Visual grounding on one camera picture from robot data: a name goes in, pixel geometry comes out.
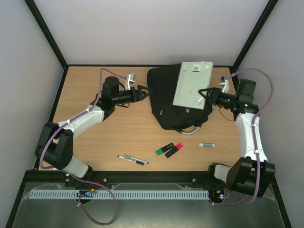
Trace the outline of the black student bag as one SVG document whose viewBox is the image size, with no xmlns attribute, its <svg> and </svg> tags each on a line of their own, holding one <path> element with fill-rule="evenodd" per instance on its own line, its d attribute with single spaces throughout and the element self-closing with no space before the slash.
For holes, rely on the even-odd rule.
<svg viewBox="0 0 304 228">
<path fill-rule="evenodd" d="M 184 135 L 197 132 L 213 111 L 200 89 L 209 87 L 211 62 L 182 62 L 147 73 L 152 114 L 164 130 Z"/>
</svg>

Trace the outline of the grey notebook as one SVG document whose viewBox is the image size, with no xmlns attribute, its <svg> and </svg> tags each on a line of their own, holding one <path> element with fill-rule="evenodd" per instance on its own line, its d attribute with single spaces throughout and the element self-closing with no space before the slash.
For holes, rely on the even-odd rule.
<svg viewBox="0 0 304 228">
<path fill-rule="evenodd" d="M 199 90 L 208 88 L 212 69 L 213 62 L 182 62 L 173 105 L 203 110 L 205 99 Z"/>
</svg>

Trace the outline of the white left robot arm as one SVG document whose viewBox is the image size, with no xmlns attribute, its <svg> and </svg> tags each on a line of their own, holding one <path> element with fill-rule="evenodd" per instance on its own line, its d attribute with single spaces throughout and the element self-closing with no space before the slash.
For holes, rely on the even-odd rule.
<svg viewBox="0 0 304 228">
<path fill-rule="evenodd" d="M 90 166 L 73 155 L 74 140 L 93 125 L 107 119 L 116 106 L 127 107 L 149 95 L 148 88 L 142 85 L 133 87 L 131 83 L 133 75 L 127 77 L 125 84 L 117 77 L 109 76 L 100 86 L 95 100 L 85 110 L 59 123 L 47 122 L 35 149 L 40 167 L 44 168 L 43 162 L 46 162 L 50 168 L 84 178 Z"/>
</svg>

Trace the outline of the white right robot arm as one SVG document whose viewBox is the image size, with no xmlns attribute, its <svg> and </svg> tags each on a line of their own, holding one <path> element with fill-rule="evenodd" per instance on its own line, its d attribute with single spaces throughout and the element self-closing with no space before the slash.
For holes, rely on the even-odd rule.
<svg viewBox="0 0 304 228">
<path fill-rule="evenodd" d="M 263 150 L 259 132 L 260 109 L 253 104 L 255 87 L 254 81 L 242 79 L 234 95 L 216 87 L 199 90 L 206 102 L 234 114 L 241 145 L 240 158 L 232 167 L 219 163 L 209 166 L 208 183 L 218 186 L 225 182 L 229 190 L 253 198 L 264 195 L 276 171 Z"/>
</svg>

